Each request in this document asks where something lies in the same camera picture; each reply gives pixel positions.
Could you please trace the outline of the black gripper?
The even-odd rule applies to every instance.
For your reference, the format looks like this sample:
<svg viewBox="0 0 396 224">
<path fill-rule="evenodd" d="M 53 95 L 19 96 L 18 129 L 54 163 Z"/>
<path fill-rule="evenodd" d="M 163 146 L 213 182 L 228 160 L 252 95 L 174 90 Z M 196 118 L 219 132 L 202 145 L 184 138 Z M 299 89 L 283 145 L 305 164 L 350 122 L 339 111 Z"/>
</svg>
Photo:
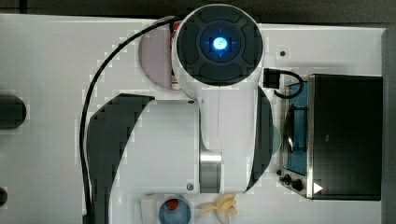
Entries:
<svg viewBox="0 0 396 224">
<path fill-rule="evenodd" d="M 264 88 L 278 89 L 280 86 L 280 72 L 276 69 L 265 68 L 263 70 Z"/>
</svg>

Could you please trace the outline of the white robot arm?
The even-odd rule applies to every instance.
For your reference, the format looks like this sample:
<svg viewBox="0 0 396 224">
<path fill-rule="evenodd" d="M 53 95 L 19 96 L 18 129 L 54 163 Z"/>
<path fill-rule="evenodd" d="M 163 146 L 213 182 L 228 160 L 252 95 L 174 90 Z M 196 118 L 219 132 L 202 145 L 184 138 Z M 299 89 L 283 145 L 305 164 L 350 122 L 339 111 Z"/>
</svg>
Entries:
<svg viewBox="0 0 396 224">
<path fill-rule="evenodd" d="M 179 91 L 122 93 L 90 119 L 84 224 L 191 224 L 186 198 L 243 193 L 273 154 L 264 40 L 245 11 L 199 7 L 175 31 Z"/>
</svg>

